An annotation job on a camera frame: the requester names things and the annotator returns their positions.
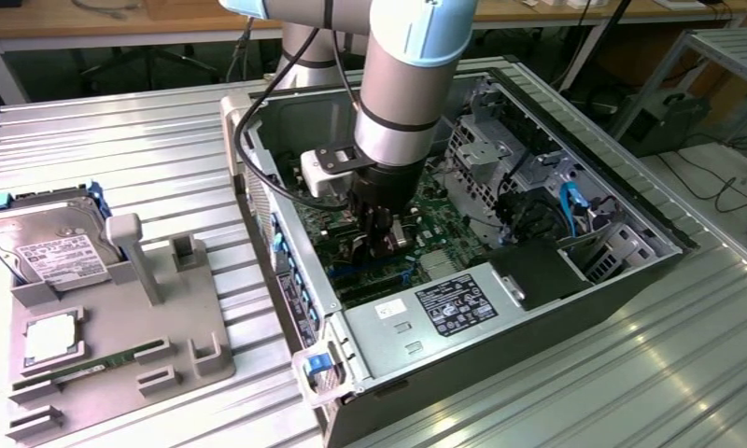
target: hard drive label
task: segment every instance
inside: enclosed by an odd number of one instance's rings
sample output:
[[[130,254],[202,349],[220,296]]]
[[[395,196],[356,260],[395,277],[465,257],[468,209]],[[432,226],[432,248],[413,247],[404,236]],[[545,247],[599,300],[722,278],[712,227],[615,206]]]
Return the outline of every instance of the hard drive label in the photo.
[[[100,254],[85,235],[25,245],[16,250],[33,271],[52,285],[106,273]]]
[[[497,316],[469,274],[415,293],[437,333],[451,336]]]

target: metal bracket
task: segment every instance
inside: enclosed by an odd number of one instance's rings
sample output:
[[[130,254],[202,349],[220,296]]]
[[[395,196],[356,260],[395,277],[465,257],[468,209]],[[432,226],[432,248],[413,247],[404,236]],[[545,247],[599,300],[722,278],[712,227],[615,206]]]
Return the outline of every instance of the metal bracket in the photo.
[[[321,169],[331,175],[341,175],[376,164],[355,145],[320,147],[315,150],[315,156],[321,164]]]

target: white sticker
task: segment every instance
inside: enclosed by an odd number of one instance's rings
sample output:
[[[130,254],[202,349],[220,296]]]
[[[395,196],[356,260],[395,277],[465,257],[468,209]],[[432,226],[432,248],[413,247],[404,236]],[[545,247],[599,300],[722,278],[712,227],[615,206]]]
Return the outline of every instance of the white sticker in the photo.
[[[41,279],[57,285],[106,273],[102,259],[85,235],[16,248]]]
[[[397,315],[407,311],[407,307],[403,304],[401,299],[395,299],[393,301],[387,301],[385,303],[380,303],[373,307],[376,309],[376,314],[379,315],[379,319],[387,319],[392,315]]]

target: motherboard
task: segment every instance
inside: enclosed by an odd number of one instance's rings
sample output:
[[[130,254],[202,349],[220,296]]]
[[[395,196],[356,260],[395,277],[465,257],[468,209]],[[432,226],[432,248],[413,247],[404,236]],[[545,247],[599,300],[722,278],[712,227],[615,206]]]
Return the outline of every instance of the motherboard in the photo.
[[[484,255],[487,247],[448,199],[448,191],[425,173],[419,192],[401,217],[401,227],[415,242],[405,252],[384,259],[359,261],[355,242],[364,237],[351,212],[324,212],[296,206],[329,283],[345,307],[461,271]]]

